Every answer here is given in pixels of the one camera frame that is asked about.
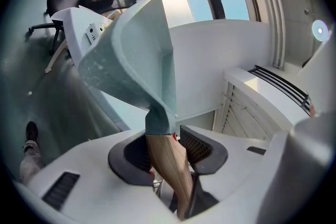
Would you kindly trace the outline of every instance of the black mesh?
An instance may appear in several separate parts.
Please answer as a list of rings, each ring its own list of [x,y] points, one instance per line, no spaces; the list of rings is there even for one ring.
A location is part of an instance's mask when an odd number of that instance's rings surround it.
[[[196,138],[191,133],[181,129],[181,145],[186,148],[188,161],[191,165],[209,157],[212,153],[212,146]]]
[[[151,169],[151,159],[147,150],[147,141],[145,135],[140,136],[124,149],[124,155],[135,167],[149,173]]]

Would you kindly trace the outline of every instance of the fabric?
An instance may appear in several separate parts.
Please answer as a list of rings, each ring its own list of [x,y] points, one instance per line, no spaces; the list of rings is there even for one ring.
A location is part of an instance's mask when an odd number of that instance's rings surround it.
[[[29,181],[44,167],[40,148],[35,141],[28,140],[24,145],[25,154],[20,164],[20,180],[27,186]]]

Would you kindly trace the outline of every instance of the black slot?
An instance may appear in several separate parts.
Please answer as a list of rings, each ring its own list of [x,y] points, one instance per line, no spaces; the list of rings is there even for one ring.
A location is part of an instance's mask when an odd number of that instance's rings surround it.
[[[78,179],[79,175],[64,172],[43,196],[42,200],[59,211]]]
[[[248,151],[260,154],[260,155],[264,155],[266,150],[260,147],[255,147],[255,146],[250,146],[247,148]]]

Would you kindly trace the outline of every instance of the glass window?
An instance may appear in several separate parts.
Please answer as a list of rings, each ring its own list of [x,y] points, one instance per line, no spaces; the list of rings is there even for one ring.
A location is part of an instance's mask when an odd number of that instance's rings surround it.
[[[188,0],[188,3],[195,22],[213,19],[208,0]]]
[[[212,20],[208,0],[162,0],[169,27]]]
[[[245,0],[246,1],[246,5],[247,5],[247,10],[248,10],[248,15],[250,17],[250,20],[257,20],[257,15],[256,15],[256,11],[254,9],[254,3],[253,0]]]
[[[226,19],[250,20],[245,0],[221,0]]]

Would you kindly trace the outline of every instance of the light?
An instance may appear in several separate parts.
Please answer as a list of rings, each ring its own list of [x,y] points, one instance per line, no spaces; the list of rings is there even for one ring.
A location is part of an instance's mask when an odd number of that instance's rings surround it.
[[[252,89],[254,89],[256,92],[258,92],[258,81],[259,78],[253,78],[248,81],[245,81],[244,84],[250,86]]]
[[[311,26],[314,37],[319,41],[326,41],[329,39],[329,30],[327,25],[321,21],[316,20]]]

